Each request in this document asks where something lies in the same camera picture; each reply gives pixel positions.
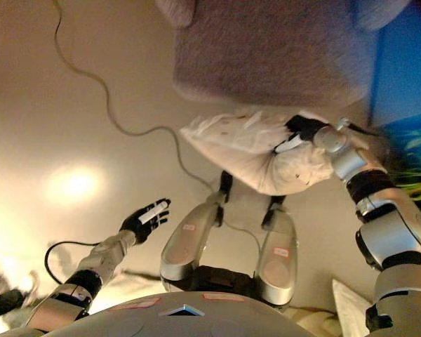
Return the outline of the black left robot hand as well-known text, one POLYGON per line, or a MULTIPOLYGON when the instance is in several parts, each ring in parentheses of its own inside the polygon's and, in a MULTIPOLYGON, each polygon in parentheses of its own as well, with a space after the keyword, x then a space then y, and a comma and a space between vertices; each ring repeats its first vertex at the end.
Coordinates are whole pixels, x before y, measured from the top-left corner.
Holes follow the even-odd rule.
POLYGON ((135 244, 143 244, 148 236, 168 221, 170 199, 159 199, 145 206, 127 217, 120 227, 120 231, 129 231, 135 235, 135 244))

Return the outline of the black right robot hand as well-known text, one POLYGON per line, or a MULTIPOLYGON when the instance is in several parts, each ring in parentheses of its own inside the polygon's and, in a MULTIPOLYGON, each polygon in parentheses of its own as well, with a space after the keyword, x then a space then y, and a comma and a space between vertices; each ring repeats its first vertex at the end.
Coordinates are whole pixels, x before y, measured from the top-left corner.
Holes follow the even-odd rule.
POLYGON ((306 141, 313 141, 317 132, 328 126, 329 123, 319 119, 306 118, 302 115, 295 115, 285 123, 285 127, 291 135, 274 148, 276 154, 289 151, 306 141))

